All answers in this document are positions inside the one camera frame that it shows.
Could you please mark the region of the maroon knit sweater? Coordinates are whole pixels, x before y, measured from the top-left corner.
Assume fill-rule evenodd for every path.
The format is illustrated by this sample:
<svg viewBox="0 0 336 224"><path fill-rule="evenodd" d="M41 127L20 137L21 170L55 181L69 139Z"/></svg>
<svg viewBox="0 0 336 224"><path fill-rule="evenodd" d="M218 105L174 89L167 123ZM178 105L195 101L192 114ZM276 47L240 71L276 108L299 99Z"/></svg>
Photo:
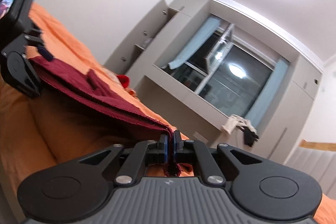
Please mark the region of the maroon knit sweater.
<svg viewBox="0 0 336 224"><path fill-rule="evenodd" d="M41 78L41 95L29 101L40 140L33 143L29 174L120 143L126 148L139 141L173 142L166 122L145 114L101 80L59 59L31 59Z"/></svg>

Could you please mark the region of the cream cloth on ledge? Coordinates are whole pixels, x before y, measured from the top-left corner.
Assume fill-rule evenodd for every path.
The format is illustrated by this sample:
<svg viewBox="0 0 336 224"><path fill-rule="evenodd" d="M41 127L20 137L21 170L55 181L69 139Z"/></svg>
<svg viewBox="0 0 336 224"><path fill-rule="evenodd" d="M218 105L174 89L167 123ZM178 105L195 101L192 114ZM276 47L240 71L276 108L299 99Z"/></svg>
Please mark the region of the cream cloth on ledge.
<svg viewBox="0 0 336 224"><path fill-rule="evenodd" d="M232 114L226 123L221 126L221 132L231 135L237 127L247 127L251 132L256 133L256 129L252 126L250 120L235 114Z"/></svg>

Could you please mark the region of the black cloth on ledge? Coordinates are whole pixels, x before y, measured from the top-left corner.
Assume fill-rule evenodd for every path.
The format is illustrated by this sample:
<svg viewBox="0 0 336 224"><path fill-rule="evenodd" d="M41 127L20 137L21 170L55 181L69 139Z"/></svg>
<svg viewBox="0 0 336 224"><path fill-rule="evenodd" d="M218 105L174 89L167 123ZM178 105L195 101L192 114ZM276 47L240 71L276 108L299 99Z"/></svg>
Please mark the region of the black cloth on ledge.
<svg viewBox="0 0 336 224"><path fill-rule="evenodd" d="M259 136L247 126L239 126L238 129L243 133L244 144L253 147L259 141Z"/></svg>

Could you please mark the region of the red cloth item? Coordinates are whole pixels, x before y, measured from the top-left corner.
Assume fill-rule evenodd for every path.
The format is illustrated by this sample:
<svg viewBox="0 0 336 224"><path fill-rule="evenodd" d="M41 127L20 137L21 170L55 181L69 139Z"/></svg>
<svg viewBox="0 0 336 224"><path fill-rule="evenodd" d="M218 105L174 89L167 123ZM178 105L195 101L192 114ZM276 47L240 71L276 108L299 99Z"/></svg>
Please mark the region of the red cloth item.
<svg viewBox="0 0 336 224"><path fill-rule="evenodd" d="M130 84L130 78L126 75L117 75L118 80L120 81L120 84L123 86L124 89L129 87Z"/></svg>

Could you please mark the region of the large glass window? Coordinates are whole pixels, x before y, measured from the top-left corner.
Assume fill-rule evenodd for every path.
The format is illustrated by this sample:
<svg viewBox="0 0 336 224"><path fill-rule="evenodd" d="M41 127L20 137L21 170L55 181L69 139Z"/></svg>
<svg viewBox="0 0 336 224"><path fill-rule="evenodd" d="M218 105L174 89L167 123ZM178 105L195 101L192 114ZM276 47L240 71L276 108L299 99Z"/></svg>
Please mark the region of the large glass window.
<svg viewBox="0 0 336 224"><path fill-rule="evenodd" d="M256 101L274 66L255 50L237 42L234 30L233 24L222 20L183 65L171 70L167 65L169 61L161 68L220 112L243 117Z"/></svg>

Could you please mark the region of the orange bed sheet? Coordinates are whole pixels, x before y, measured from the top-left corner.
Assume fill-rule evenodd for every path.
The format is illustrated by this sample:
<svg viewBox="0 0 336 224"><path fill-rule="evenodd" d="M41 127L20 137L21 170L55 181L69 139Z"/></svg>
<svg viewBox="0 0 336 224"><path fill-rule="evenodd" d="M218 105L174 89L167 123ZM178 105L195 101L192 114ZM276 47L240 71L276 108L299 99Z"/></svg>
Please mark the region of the orange bed sheet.
<svg viewBox="0 0 336 224"><path fill-rule="evenodd" d="M309 175L187 139L36 3L1 9L1 162L26 223L335 223Z"/></svg>

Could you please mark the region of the light blue right curtain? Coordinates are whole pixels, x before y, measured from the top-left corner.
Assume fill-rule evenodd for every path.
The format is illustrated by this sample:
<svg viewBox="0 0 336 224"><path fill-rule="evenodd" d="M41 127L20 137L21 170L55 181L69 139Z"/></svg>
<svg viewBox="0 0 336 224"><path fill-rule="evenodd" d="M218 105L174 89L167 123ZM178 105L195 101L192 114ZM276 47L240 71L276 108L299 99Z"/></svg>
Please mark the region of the light blue right curtain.
<svg viewBox="0 0 336 224"><path fill-rule="evenodd" d="M245 116L246 120L251 122L251 125L257 129L258 125L264 118L268 107L275 98L289 68L289 62L284 57L280 57L274 67L273 72L267 79L262 91L256 101Z"/></svg>

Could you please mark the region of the light blue curtain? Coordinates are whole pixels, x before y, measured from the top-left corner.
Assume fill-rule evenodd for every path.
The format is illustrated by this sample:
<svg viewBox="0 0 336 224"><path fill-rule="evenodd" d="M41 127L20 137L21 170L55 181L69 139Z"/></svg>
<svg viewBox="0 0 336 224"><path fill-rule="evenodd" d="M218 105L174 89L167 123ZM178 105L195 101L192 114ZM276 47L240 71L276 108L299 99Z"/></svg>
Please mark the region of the light blue curtain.
<svg viewBox="0 0 336 224"><path fill-rule="evenodd" d="M289 62L284 57L280 57L274 67L273 72L267 79L262 91L256 101L245 116L246 120L251 122L251 125L257 129L258 125L264 118L268 107L275 98L289 68Z"/></svg>
<svg viewBox="0 0 336 224"><path fill-rule="evenodd" d="M221 18L218 18L217 16L209 16L185 45L183 50L177 54L175 59L167 64L169 69L174 70L183 65L206 42L206 40L210 38L221 25L221 21Z"/></svg>

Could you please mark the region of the light blue left curtain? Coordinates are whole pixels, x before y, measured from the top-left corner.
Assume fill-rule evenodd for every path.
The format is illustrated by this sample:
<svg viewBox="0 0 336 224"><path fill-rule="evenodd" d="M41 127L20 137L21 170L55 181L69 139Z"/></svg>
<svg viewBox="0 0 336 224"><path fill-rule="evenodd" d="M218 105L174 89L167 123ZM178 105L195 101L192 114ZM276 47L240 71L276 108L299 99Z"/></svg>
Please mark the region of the light blue left curtain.
<svg viewBox="0 0 336 224"><path fill-rule="evenodd" d="M210 38L221 25L221 21L221 18L218 18L217 16L209 16L185 45L183 50L177 54L175 59L167 64L169 69L174 70L183 65L206 42L206 40Z"/></svg>

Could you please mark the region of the grey padded headboard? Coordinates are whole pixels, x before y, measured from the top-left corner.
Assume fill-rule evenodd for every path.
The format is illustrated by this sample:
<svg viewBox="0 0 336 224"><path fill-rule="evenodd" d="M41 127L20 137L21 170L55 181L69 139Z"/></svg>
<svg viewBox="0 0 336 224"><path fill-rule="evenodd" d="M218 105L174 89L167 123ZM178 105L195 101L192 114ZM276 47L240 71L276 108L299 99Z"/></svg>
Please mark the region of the grey padded headboard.
<svg viewBox="0 0 336 224"><path fill-rule="evenodd" d="M302 140L285 165L312 176L323 193L335 200L335 157L335 143Z"/></svg>

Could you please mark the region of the grey built-in wall cabinet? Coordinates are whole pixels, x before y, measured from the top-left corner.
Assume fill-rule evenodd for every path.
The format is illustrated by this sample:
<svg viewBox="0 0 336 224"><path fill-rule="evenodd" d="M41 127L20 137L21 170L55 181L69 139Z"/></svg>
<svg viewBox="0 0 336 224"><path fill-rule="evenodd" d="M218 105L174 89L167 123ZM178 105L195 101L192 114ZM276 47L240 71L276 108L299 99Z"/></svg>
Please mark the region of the grey built-in wall cabinet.
<svg viewBox="0 0 336 224"><path fill-rule="evenodd" d="M212 0L159 1L105 66L130 78L140 100L185 135L246 149L230 116L249 120L248 149L283 163L308 118L321 72L277 35Z"/></svg>

